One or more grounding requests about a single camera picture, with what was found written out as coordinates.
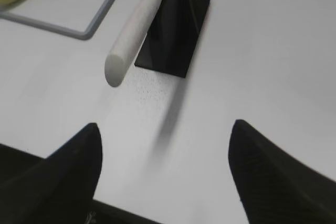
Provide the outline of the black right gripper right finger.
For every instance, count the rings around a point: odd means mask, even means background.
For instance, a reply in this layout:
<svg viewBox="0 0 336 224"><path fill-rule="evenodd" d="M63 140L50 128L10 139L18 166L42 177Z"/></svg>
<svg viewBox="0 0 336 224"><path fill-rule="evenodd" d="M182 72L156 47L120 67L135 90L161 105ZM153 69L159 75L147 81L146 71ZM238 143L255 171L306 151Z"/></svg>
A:
<svg viewBox="0 0 336 224"><path fill-rule="evenodd" d="M335 223L335 180L236 120L228 163L249 223Z"/></svg>

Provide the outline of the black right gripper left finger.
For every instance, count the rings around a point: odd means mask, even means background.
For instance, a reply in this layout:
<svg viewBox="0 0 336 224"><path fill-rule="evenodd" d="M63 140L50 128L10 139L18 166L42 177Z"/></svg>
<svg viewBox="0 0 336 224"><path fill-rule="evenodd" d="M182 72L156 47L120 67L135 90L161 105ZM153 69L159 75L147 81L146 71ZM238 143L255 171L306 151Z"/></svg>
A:
<svg viewBox="0 0 336 224"><path fill-rule="evenodd" d="M102 168L89 123L46 158L1 145L1 223L85 223Z"/></svg>

